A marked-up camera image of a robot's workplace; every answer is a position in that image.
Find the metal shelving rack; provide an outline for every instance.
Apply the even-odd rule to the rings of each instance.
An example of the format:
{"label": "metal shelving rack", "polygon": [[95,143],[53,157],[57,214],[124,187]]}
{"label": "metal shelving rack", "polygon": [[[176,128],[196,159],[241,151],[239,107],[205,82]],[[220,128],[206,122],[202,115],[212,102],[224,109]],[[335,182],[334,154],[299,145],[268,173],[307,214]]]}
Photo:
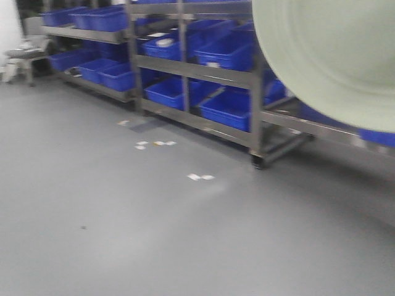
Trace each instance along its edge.
{"label": "metal shelving rack", "polygon": [[140,110],[152,112],[163,117],[179,121],[185,125],[203,130],[218,137],[233,141],[248,147],[251,154],[260,155],[260,113],[253,112],[251,133],[247,133],[229,126],[216,123],[191,113],[189,106],[188,79],[195,78],[220,83],[227,86],[236,86],[251,90],[254,110],[260,110],[262,103],[262,63],[257,62],[254,71],[239,72],[221,68],[210,68],[202,65],[192,64],[187,61],[186,55],[186,27],[191,20],[200,19],[252,19],[252,6],[250,1],[238,2],[196,2],[163,4],[127,4],[131,20],[131,31],[135,31],[135,21],[146,17],[157,17],[163,19],[174,19],[178,21],[178,32],[180,34],[181,62],[174,60],[157,59],[137,54],[137,46],[134,36],[130,39],[130,49],[134,71],[139,73],[140,68],[148,68],[183,78],[183,89],[185,94],[185,111],[176,110],[164,105],[149,101],[143,96],[140,88],[137,98]]}
{"label": "metal shelving rack", "polygon": [[[67,7],[71,6],[70,1],[66,1]],[[51,10],[52,1],[44,0],[44,9],[45,11]],[[98,8],[98,0],[91,1],[92,8]],[[111,44],[121,44],[127,42],[129,39],[130,33],[128,30],[122,30],[117,32],[103,32],[103,31],[92,31],[92,30],[80,30],[76,29],[73,25],[65,25],[62,27],[48,27],[43,26],[44,32],[51,36],[60,36],[60,37],[69,37],[74,39],[83,39],[83,40],[92,40],[92,41],[100,41]],[[79,85],[83,88],[90,89],[95,91],[98,94],[103,94],[107,97],[115,99],[117,101],[123,103],[133,102],[136,97],[136,90],[132,89],[127,92],[115,91],[113,89],[107,88],[103,85],[92,83],[88,80],[84,80],[80,77],[74,77],[72,75],[67,75],[64,72],[56,72],[56,75],[69,83],[73,83],[75,85]]]}
{"label": "metal shelving rack", "polygon": [[[50,2],[50,0],[46,0],[47,10],[51,8]],[[97,7],[98,1],[94,0],[92,6]],[[295,106],[298,105],[298,102],[294,97],[284,98],[283,100],[263,107],[262,98],[264,97],[264,90],[262,86],[264,85],[264,78],[262,74],[263,69],[268,66],[258,46],[255,56],[255,67],[251,72],[210,68],[187,61],[186,28],[189,21],[199,19],[252,19],[251,0],[195,3],[185,3],[183,0],[178,0],[177,3],[163,4],[133,4],[131,1],[127,1],[126,9],[130,16],[130,26],[128,29],[121,32],[108,33],[86,31],[78,30],[71,26],[61,28],[45,27],[44,29],[49,35],[88,39],[113,44],[120,44],[128,40],[130,62],[135,72],[136,89],[127,94],[114,92],[103,86],[89,83],[89,81],[82,80],[81,78],[74,78],[59,73],[62,79],[93,89],[98,93],[105,94],[122,102],[135,101],[136,109],[139,112],[150,112],[167,117],[245,146],[249,148],[252,155],[252,162],[256,168],[263,168],[270,165],[284,154],[315,137],[395,157],[395,149],[373,142],[363,141],[353,129],[328,126],[299,118],[297,116],[298,112],[295,112]],[[164,21],[153,23],[150,27],[139,28],[139,30],[136,31],[136,20],[149,17],[164,19]],[[166,27],[170,28],[169,20],[173,20],[173,24],[178,24],[182,51],[181,62],[139,55],[136,43],[137,37],[160,31]],[[144,97],[144,89],[141,82],[141,68],[180,75],[183,78],[185,111],[173,109],[147,100]],[[251,132],[247,133],[240,131],[191,113],[188,89],[189,78],[249,89],[252,100]],[[279,130],[278,127],[289,132],[285,141],[281,141],[275,145],[267,145],[272,135],[276,134]]]}

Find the gray floor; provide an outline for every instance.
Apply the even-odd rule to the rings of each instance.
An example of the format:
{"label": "gray floor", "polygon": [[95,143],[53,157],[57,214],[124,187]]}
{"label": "gray floor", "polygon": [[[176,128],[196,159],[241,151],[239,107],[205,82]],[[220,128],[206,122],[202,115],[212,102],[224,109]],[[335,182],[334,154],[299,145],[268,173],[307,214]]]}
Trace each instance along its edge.
{"label": "gray floor", "polygon": [[52,78],[0,93],[1,296],[395,295],[394,159],[317,141],[256,171]]}

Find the shelf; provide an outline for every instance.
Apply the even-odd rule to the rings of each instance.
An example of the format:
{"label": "shelf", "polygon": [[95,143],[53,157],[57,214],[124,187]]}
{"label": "shelf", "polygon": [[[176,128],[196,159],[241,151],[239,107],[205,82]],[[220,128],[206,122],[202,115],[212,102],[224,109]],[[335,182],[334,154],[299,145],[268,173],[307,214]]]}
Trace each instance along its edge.
{"label": "shelf", "polygon": [[187,19],[232,19],[252,18],[251,1],[184,3]]}
{"label": "shelf", "polygon": [[252,73],[211,68],[176,60],[158,59],[145,55],[136,56],[137,66],[174,75],[211,81],[214,83],[249,89],[252,87]]}
{"label": "shelf", "polygon": [[118,32],[80,30],[74,28],[71,25],[64,27],[43,26],[43,30],[48,35],[92,40],[92,41],[101,41],[101,42],[112,43],[112,44],[124,43],[127,39],[127,33],[125,30]]}
{"label": "shelf", "polygon": [[[134,4],[133,13],[136,17],[149,17],[164,15],[169,18],[178,18],[177,3],[163,4]],[[197,2],[184,3],[183,19],[251,19],[251,1],[238,2]]]}
{"label": "shelf", "polygon": [[261,120],[284,128],[300,131],[302,133],[312,134],[317,138],[395,157],[395,149],[392,147],[364,141],[359,137],[355,130],[324,125],[322,123],[295,117],[293,112],[290,111],[287,106],[279,107],[275,110],[262,111]]}
{"label": "shelf", "polygon": [[135,100],[134,90],[127,92],[114,91],[113,89],[107,88],[103,85],[90,82],[80,77],[74,77],[65,74],[64,72],[56,72],[56,74],[59,78],[63,79],[64,81],[77,84],[79,86],[90,89],[92,91],[96,91],[99,94],[103,94],[107,97],[110,97],[112,99],[115,99],[123,103],[129,103]]}
{"label": "shelf", "polygon": [[213,134],[220,138],[235,142],[244,147],[250,146],[251,134],[245,131],[240,131],[230,126],[222,125],[214,121],[181,111],[174,108],[170,108],[153,101],[143,99],[142,100],[143,110],[150,111],[160,116],[175,120],[184,125],[197,128],[207,133]]}

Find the white wall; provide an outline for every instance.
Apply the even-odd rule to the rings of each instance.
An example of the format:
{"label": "white wall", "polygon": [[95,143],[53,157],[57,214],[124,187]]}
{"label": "white wall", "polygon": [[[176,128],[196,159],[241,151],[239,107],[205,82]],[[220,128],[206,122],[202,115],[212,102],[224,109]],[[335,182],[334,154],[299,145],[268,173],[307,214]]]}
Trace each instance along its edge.
{"label": "white wall", "polygon": [[0,0],[0,62],[4,51],[17,47],[22,36],[15,0]]}

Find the blue plastic bin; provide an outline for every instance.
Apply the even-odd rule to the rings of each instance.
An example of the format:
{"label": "blue plastic bin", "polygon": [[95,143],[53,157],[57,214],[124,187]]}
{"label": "blue plastic bin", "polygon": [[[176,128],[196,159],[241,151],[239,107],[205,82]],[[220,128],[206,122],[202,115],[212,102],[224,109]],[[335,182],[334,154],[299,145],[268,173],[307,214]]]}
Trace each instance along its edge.
{"label": "blue plastic bin", "polygon": [[393,133],[384,133],[380,131],[369,131],[367,129],[360,129],[359,135],[361,139],[365,141],[395,147],[395,134]]}
{"label": "blue plastic bin", "polygon": [[41,16],[43,17],[43,21],[46,26],[58,27],[58,26],[66,25],[68,23],[73,23],[73,18],[71,14],[76,12],[83,12],[87,10],[88,10],[87,7],[80,6],[80,7],[52,10],[41,14]]}
{"label": "blue plastic bin", "polygon": [[284,99],[286,96],[285,92],[285,85],[279,79],[274,79],[266,89],[264,105]]}
{"label": "blue plastic bin", "polygon": [[103,72],[107,68],[117,65],[118,62],[107,59],[97,59],[91,62],[80,65],[78,68],[81,71],[82,78],[92,81],[97,84],[102,83],[102,76],[99,72]]}
{"label": "blue plastic bin", "polygon": [[[220,87],[219,84],[201,80],[189,81],[190,105],[194,107],[203,101],[210,93]],[[184,110],[184,94],[182,79],[171,77],[163,82],[146,88],[150,100],[178,110]]]}
{"label": "blue plastic bin", "polygon": [[119,31],[127,27],[127,15],[123,6],[118,5],[77,12],[71,16],[76,28],[82,30]]}
{"label": "blue plastic bin", "polygon": [[176,3],[177,0],[137,0],[137,4]]}
{"label": "blue plastic bin", "polygon": [[236,28],[234,20],[198,20],[188,25],[189,32],[201,32],[204,44],[218,40]]}
{"label": "blue plastic bin", "polygon": [[83,63],[94,60],[97,57],[96,51],[77,49],[67,51],[61,54],[55,54],[48,57],[52,67],[58,71],[65,71],[69,68],[76,67]]}
{"label": "blue plastic bin", "polygon": [[[102,76],[103,85],[116,91],[128,91],[136,87],[135,74],[131,70],[130,63],[107,68],[99,74]],[[155,71],[141,69],[141,79],[143,85],[147,85],[155,79]]]}
{"label": "blue plastic bin", "polygon": [[242,0],[185,0],[185,3],[188,2],[237,2]]}
{"label": "blue plastic bin", "polygon": [[93,30],[116,32],[128,27],[128,16],[123,7],[110,6],[91,14]]}
{"label": "blue plastic bin", "polygon": [[301,102],[301,108],[299,116],[303,119],[322,123],[324,125],[336,126],[339,128],[347,128],[348,125],[345,123],[341,123],[335,119],[332,119],[317,110],[313,109],[312,107],[306,105],[305,103]]}
{"label": "blue plastic bin", "polygon": [[103,85],[116,91],[128,91],[136,86],[135,74],[129,63],[107,68],[99,74],[102,76]]}
{"label": "blue plastic bin", "polygon": [[[174,39],[174,43],[169,47],[159,47],[156,42],[162,39]],[[194,50],[199,48],[203,44],[201,33],[189,33],[188,34],[188,57],[194,56]],[[144,51],[147,56],[158,57],[161,59],[168,60],[181,60],[181,48],[180,39],[178,32],[166,34],[160,38],[153,39],[143,44]]]}
{"label": "blue plastic bin", "polygon": [[195,53],[201,65],[247,71],[253,66],[254,43],[249,35],[232,33]]}
{"label": "blue plastic bin", "polygon": [[232,29],[233,32],[238,32],[238,33],[255,33],[255,26],[253,21],[248,21],[244,25],[238,26],[234,29]]}
{"label": "blue plastic bin", "polygon": [[248,92],[226,88],[224,92],[201,104],[201,112],[206,119],[249,131],[250,104]]}

